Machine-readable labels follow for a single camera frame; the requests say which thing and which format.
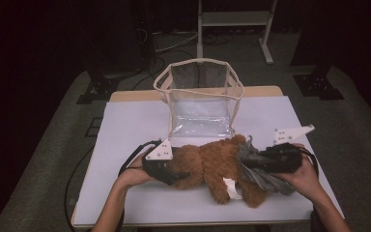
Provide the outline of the grey cloth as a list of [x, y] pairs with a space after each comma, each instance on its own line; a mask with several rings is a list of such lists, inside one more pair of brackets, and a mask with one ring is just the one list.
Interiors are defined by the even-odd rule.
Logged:
[[255, 160], [256, 162], [262, 164], [264, 161], [269, 161], [268, 158], [265, 158], [260, 155], [260, 152], [257, 148], [252, 145], [252, 136], [250, 135], [248, 139], [239, 145], [239, 151], [237, 152], [238, 162], [242, 167], [242, 177], [250, 183], [257, 184], [261, 189], [281, 193], [283, 195], [291, 195], [295, 192], [294, 188], [291, 187], [286, 181], [281, 180], [273, 176], [272, 174], [267, 173], [264, 169], [261, 168], [251, 168], [248, 169], [243, 166], [244, 160]]

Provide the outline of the brown teddy bear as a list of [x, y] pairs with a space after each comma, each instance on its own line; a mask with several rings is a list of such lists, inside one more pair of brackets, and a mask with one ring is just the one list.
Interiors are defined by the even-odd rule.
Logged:
[[227, 204], [231, 196], [224, 180], [232, 180], [241, 188], [245, 204], [250, 208], [259, 207], [268, 194], [255, 182], [242, 177], [243, 170], [238, 161], [238, 152], [246, 143], [246, 138], [237, 134], [202, 146], [185, 145], [176, 149], [167, 167], [189, 176], [175, 181], [173, 187], [191, 189], [205, 183], [216, 203]]

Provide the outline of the clear bag with beige trim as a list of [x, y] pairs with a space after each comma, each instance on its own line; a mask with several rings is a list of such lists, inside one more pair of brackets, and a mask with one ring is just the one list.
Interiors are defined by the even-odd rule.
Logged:
[[171, 137], [228, 137], [244, 94], [243, 84], [224, 61], [189, 59], [168, 65], [154, 82], [170, 110]]

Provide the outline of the person's left hand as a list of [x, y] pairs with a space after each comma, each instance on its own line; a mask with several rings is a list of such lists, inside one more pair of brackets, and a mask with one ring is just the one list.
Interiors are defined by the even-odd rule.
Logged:
[[119, 175], [115, 181], [115, 186], [118, 189], [128, 190], [131, 187], [143, 185], [153, 180], [154, 178], [143, 170], [142, 156], [139, 156]]

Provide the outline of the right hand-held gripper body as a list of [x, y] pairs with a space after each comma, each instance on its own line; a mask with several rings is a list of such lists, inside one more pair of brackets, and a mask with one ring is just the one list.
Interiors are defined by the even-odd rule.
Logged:
[[292, 144], [292, 141], [313, 130], [315, 130], [313, 125], [276, 129], [273, 145], [260, 153], [262, 157], [266, 158], [260, 164], [260, 167], [269, 173], [294, 173], [301, 166], [304, 151]]

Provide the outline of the white metal stand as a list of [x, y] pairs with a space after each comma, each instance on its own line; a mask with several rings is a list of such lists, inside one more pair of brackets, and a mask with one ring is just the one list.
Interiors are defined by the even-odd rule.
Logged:
[[205, 27], [232, 27], [232, 26], [264, 26], [265, 32], [259, 39], [265, 61], [268, 65], [273, 64], [268, 39], [274, 18], [277, 0], [272, 0], [268, 11], [246, 11], [246, 12], [204, 12], [203, 0], [198, 0], [197, 12], [197, 57], [204, 57], [203, 29]]

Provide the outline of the black stand base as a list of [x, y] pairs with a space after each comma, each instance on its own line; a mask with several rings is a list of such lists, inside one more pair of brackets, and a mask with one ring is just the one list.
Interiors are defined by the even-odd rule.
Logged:
[[111, 65], [99, 64], [93, 59], [85, 61], [85, 68], [90, 82], [76, 103], [90, 104], [92, 101], [109, 100], [120, 83], [117, 70]]
[[296, 81], [304, 97], [319, 97], [323, 101], [343, 100], [344, 97], [337, 88], [328, 81], [330, 65], [318, 65], [312, 73], [295, 74]]

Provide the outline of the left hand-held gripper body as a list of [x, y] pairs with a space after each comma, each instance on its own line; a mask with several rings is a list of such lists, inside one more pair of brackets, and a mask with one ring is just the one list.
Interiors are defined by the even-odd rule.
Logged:
[[159, 141], [156, 147], [142, 158], [143, 170], [151, 177], [171, 186], [181, 179], [179, 173], [169, 169], [166, 164], [173, 159], [171, 143], [168, 139]]

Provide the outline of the person's right hand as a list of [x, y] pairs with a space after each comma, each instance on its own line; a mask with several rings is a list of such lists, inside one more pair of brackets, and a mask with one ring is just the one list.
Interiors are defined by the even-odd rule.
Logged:
[[301, 153], [301, 166], [294, 173], [276, 173], [275, 176], [286, 181], [301, 195], [316, 203], [324, 196], [313, 162], [305, 153]]

